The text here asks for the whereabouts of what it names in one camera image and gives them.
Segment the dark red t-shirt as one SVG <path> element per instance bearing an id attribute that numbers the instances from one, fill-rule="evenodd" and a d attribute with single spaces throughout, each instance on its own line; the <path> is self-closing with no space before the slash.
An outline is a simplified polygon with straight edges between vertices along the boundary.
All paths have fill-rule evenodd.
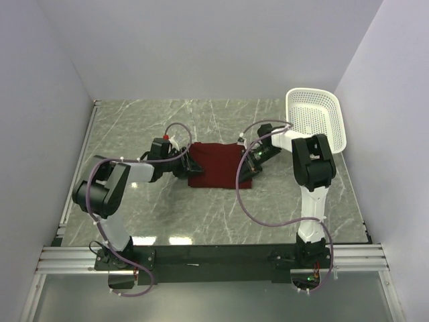
<path id="1" fill-rule="evenodd" d="M 235 189 L 235 179 L 242 147 L 237 144 L 201 143 L 191 145 L 189 152 L 204 170 L 188 179 L 191 188 Z"/>

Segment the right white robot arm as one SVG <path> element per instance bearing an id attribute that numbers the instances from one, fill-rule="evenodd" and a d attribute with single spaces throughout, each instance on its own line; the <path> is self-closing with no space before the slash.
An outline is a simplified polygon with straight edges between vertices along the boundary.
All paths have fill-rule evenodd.
<path id="1" fill-rule="evenodd" d="M 245 146 L 235 175 L 237 200 L 252 221 L 266 227 L 281 227 L 299 223 L 294 259 L 299 267 L 312 268 L 323 260 L 333 268 L 333 242 L 324 223 L 328 190 L 336 176 L 336 165 L 324 134 L 306 135 L 283 126 L 260 123 L 258 138 Z M 285 223 L 265 223 L 246 210 L 239 185 L 262 171 L 262 164 L 282 150 L 292 153 L 294 178 L 301 191 L 301 217 Z"/>

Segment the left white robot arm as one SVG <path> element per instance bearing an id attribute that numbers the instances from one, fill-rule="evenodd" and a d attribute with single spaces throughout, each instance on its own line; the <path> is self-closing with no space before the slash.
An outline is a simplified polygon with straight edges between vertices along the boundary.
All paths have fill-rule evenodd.
<path id="1" fill-rule="evenodd" d="M 133 239 L 127 232 L 118 210 L 125 189 L 132 183 L 153 183 L 171 172 L 188 179 L 204 173 L 190 155 L 189 147 L 179 148 L 166 136 L 155 138 L 150 150 L 136 161 L 95 155 L 74 185 L 72 200 L 88 213 L 103 241 L 101 260 L 120 270 L 138 263 Z"/>

